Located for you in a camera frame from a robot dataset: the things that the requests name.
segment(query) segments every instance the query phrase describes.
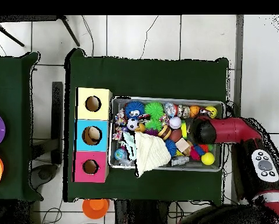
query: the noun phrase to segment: yellow box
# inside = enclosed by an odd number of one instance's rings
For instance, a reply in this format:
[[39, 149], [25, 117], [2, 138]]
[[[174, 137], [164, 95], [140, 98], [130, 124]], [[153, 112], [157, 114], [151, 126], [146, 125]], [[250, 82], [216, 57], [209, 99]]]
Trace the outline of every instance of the yellow box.
[[112, 92], [108, 89], [78, 87], [75, 96], [78, 97], [77, 118], [80, 120], [108, 120], [112, 96]]

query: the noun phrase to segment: green tablecloth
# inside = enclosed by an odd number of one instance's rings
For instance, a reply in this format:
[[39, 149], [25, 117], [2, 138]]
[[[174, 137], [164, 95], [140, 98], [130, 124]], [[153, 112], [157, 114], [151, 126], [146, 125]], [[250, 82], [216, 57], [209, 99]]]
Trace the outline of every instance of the green tablecloth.
[[0, 199], [42, 199], [29, 183], [30, 73], [38, 57], [37, 52], [22, 58], [0, 57], [0, 116], [6, 126], [0, 144], [0, 158], [4, 163]]
[[73, 49], [66, 57], [64, 198], [213, 200], [221, 203], [221, 171], [153, 170], [140, 178], [133, 170], [110, 168], [106, 182], [72, 182], [75, 88], [110, 89], [114, 96], [174, 99], [226, 99], [226, 58], [218, 61], [158, 61], [84, 57]]

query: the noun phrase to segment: pink box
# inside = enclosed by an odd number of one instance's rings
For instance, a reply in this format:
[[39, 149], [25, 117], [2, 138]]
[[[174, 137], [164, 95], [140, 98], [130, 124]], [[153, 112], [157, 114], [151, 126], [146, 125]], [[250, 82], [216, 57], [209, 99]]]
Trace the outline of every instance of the pink box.
[[[87, 160], [94, 160], [98, 165], [98, 170], [94, 174], [88, 174], [83, 170], [83, 164]], [[75, 182], [104, 183], [109, 173], [107, 164], [107, 152], [99, 151], [77, 151], [75, 159]]]

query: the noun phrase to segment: blue box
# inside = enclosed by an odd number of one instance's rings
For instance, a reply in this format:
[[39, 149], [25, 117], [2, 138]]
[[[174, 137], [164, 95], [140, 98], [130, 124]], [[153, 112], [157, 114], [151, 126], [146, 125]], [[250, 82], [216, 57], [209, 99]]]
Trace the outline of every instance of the blue box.
[[[109, 134], [108, 121], [77, 120], [76, 151], [107, 151], [107, 139]], [[82, 133], [86, 127], [97, 127], [102, 132], [102, 138], [97, 145], [88, 145], [82, 139]]]

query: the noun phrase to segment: metal tray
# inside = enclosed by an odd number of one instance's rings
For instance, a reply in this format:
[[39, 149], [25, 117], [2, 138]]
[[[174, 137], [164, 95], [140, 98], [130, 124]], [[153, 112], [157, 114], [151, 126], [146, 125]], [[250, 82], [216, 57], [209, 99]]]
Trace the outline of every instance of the metal tray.
[[[131, 101], [139, 101], [144, 104], [150, 103], [150, 102], [160, 102], [162, 104], [165, 104], [167, 102], [171, 102], [174, 104], [182, 104], [184, 106], [192, 106], [192, 105], [198, 105], [201, 107], [207, 107], [207, 106], [214, 106], [217, 109], [217, 116], [216, 118], [224, 118], [226, 114], [226, 107], [225, 104], [221, 101], [208, 101], [208, 100], [180, 100], [180, 99], [163, 99], [163, 98], [146, 98], [146, 97], [121, 97], [116, 96], [113, 97], [110, 104], [110, 135], [109, 135], [109, 165], [112, 168], [116, 169], [134, 169], [135, 166], [123, 166], [119, 163], [118, 160], [114, 158], [114, 152], [118, 149], [118, 143], [117, 141], [112, 140], [112, 135], [115, 130], [115, 120], [114, 116], [118, 113], [119, 109], [123, 108], [123, 106]], [[217, 172], [222, 169], [222, 163], [223, 163], [223, 147], [220, 144], [214, 145], [213, 150], [211, 153], [215, 156], [215, 162], [210, 165], [206, 166], [202, 164], [201, 161], [197, 162], [195, 160], [190, 160], [189, 162], [173, 166], [171, 165], [171, 161], [161, 167], [156, 168], [156, 170], [181, 170], [181, 171], [202, 171], [202, 172]]]

